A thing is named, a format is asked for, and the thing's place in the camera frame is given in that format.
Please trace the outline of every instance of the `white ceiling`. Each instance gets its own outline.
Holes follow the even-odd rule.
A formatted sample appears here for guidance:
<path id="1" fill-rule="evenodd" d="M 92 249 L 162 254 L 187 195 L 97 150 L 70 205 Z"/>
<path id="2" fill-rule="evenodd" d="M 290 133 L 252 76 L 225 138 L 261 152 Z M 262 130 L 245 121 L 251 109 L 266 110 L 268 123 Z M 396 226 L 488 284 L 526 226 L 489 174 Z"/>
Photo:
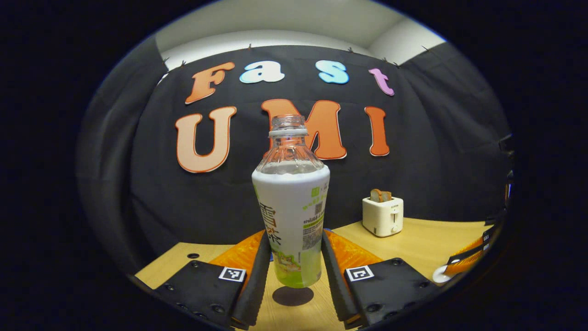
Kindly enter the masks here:
<path id="1" fill-rule="evenodd" d="M 229 32 L 290 30 L 369 46 L 404 16 L 370 0 L 221 0 L 157 33 L 161 52 Z"/>

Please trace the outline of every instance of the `plastic bottle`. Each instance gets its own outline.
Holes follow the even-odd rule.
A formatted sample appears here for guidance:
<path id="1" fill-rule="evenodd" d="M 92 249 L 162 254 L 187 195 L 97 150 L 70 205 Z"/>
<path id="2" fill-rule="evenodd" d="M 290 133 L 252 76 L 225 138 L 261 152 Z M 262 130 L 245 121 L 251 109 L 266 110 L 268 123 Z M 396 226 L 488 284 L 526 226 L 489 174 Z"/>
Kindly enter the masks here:
<path id="1" fill-rule="evenodd" d="M 305 144 L 301 115 L 272 118 L 272 148 L 253 174 L 276 276 L 288 287 L 320 279 L 320 245 L 330 171 Z"/>

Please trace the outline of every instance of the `blue letter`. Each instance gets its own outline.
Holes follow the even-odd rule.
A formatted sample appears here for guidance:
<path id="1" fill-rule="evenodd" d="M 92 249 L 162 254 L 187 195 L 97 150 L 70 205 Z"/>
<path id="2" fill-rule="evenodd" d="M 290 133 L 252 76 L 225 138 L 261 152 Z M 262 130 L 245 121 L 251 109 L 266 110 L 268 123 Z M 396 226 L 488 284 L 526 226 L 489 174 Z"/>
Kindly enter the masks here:
<path id="1" fill-rule="evenodd" d="M 280 72 L 280 64 L 275 61 L 259 61 L 248 64 L 239 80 L 245 84 L 261 81 L 277 82 L 286 77 Z"/>
<path id="2" fill-rule="evenodd" d="M 316 68 L 322 72 L 319 77 L 328 83 L 345 84 L 349 81 L 345 66 L 341 62 L 321 60 L 316 63 Z"/>

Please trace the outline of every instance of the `orange letter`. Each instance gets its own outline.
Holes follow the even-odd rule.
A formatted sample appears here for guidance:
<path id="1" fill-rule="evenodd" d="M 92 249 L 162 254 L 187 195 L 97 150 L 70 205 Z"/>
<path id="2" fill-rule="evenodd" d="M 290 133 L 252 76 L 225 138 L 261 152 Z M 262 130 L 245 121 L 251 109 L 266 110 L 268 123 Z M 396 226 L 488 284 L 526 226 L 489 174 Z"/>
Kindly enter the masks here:
<path id="1" fill-rule="evenodd" d="M 186 105 L 212 95 L 215 92 L 215 88 L 211 87 L 211 83 L 213 82 L 215 85 L 220 84 L 225 78 L 225 72 L 223 70 L 231 70 L 234 67 L 234 63 L 227 62 L 194 74 L 192 76 L 194 78 L 192 94 L 186 99 Z"/>
<path id="2" fill-rule="evenodd" d="M 196 152 L 196 126 L 202 115 L 193 114 L 177 120 L 177 155 L 180 166 L 191 173 L 207 173 L 220 167 L 229 155 L 230 118 L 236 113 L 235 107 L 223 107 L 208 115 L 215 122 L 215 142 L 210 154 L 204 156 Z"/>
<path id="3" fill-rule="evenodd" d="M 372 146 L 369 148 L 369 152 L 373 156 L 386 156 L 390 153 L 390 147 L 386 144 L 386 130 L 384 128 L 386 113 L 376 107 L 366 107 L 365 111 L 372 125 Z"/>
<path id="4" fill-rule="evenodd" d="M 284 114 L 300 115 L 296 107 L 286 99 L 267 100 L 261 108 L 268 112 L 269 129 L 272 129 L 272 117 Z M 305 126 L 308 136 L 305 137 L 306 146 L 312 147 L 315 138 L 319 137 L 319 146 L 315 150 L 316 156 L 321 160 L 332 160 L 347 156 L 347 150 L 341 143 L 339 132 L 339 120 L 337 113 L 341 107 L 338 103 L 327 100 L 319 100 L 312 107 Z"/>

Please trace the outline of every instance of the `bread slice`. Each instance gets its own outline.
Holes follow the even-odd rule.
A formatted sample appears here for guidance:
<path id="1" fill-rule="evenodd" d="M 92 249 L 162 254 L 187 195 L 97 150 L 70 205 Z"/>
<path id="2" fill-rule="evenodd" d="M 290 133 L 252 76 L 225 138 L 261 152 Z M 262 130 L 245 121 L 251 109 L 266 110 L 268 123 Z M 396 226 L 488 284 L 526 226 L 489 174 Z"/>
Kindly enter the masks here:
<path id="1" fill-rule="evenodd" d="M 388 191 L 383 191 L 382 192 L 382 202 L 386 202 L 386 201 L 390 201 L 392 200 L 392 193 L 388 192 Z"/>
<path id="2" fill-rule="evenodd" d="M 382 202 L 382 191 L 374 188 L 370 191 L 370 200 L 375 202 Z"/>

